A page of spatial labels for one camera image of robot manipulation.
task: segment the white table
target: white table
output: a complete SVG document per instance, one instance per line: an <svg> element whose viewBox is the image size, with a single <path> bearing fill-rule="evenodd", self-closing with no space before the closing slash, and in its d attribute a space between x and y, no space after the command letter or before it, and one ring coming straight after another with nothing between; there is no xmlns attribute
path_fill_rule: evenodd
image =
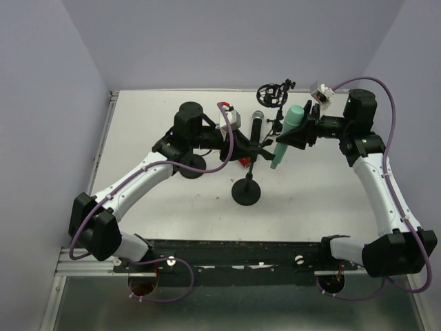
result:
<svg viewBox="0 0 441 331"><path fill-rule="evenodd" d="M307 93L290 93L285 109L295 103L303 106L310 98ZM341 116L346 99L347 95L336 94L327 114ZM214 121L219 116L216 102L230 102L240 112L240 130L247 136L252 112L262 110L271 119L276 114L258 104L255 92L120 92L92 192L108 187L137 165L173 125L175 113L186 101L200 103ZM208 168L220 164L218 152L205 159ZM375 239L376 223L367 196L337 140L318 139L305 151L289 148L276 170L260 158L254 169L262 196L253 206L244 207L232 199L233 182L246 173L235 161L195 180L175 174L136 203L120 229L155 239L319 241L332 234L367 242Z"/></svg>

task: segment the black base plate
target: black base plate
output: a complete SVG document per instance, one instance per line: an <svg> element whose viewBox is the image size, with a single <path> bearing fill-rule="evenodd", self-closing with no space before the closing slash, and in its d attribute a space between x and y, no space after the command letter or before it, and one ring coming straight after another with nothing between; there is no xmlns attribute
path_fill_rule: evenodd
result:
<svg viewBox="0 0 441 331"><path fill-rule="evenodd" d="M254 205L260 199L260 187L253 180L247 187L247 180L240 179L232 187L232 196L239 205Z"/></svg>
<svg viewBox="0 0 441 331"><path fill-rule="evenodd" d="M186 161L184 164L189 167L196 168L196 169L201 169L201 170L207 169L207 164L206 164L204 158L199 155L196 155L196 154L193 154L192 157L188 161ZM203 175L200 172L195 172L195 171L182 169L182 168L179 168L179 173L187 179L196 179L196 178L199 178L200 176Z"/></svg>
<svg viewBox="0 0 441 331"><path fill-rule="evenodd" d="M322 252L320 242L269 242L269 241L185 241L148 239L152 248L145 261L162 257L178 257L190 264L195 280L194 286L260 286L289 285L314 286L314 271L336 271L341 264L343 270L355 270L349 262L336 260ZM295 256L302 255L304 263L295 263ZM265 267L255 268L263 263ZM159 273L159 286L186 287L190 282L188 269L182 263L169 266L134 265L128 261L114 267L115 273L152 273L148 283L156 283L155 270ZM323 288L328 286L326 276Z"/></svg>

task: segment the white wall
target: white wall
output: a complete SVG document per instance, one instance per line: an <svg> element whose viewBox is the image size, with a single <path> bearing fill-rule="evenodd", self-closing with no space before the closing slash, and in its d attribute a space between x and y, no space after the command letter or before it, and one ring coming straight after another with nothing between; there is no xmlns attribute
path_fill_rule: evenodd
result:
<svg viewBox="0 0 441 331"><path fill-rule="evenodd" d="M424 229L441 239L441 2L406 0L365 74L391 88L397 106L397 129L391 163L407 203ZM390 128L387 97L377 94L375 129L386 140ZM434 281L427 292L434 312L441 310L440 244L432 254Z"/></svg>
<svg viewBox="0 0 441 331"><path fill-rule="evenodd" d="M0 9L0 329L38 330L107 87L59 0Z"/></svg>
<svg viewBox="0 0 441 331"><path fill-rule="evenodd" d="M111 89L255 88L363 73L403 0L63 0Z"/></svg>

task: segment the glass panel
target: glass panel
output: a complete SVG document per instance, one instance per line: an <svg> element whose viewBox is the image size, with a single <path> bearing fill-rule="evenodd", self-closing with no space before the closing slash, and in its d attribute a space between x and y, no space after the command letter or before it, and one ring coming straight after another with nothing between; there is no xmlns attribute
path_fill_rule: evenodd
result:
<svg viewBox="0 0 441 331"><path fill-rule="evenodd" d="M341 292L346 296L370 294L380 285L367 275L346 278ZM182 290L162 289L155 297ZM364 302L331 299L315 287L294 285L200 287L171 304L139 303L128 296L125 277L70 277L55 330L422 330L413 297L391 285Z"/></svg>

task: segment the black microphone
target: black microphone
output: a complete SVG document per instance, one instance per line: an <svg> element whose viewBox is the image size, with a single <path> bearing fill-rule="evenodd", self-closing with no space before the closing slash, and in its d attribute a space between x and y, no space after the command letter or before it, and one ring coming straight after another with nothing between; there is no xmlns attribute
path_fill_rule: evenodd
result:
<svg viewBox="0 0 441 331"><path fill-rule="evenodd" d="M264 118L265 116L260 110L256 110L255 112L253 112L253 125L251 128L251 135L249 137L249 141L251 141L252 143L259 144L260 142L260 131L262 130L262 121Z"/></svg>

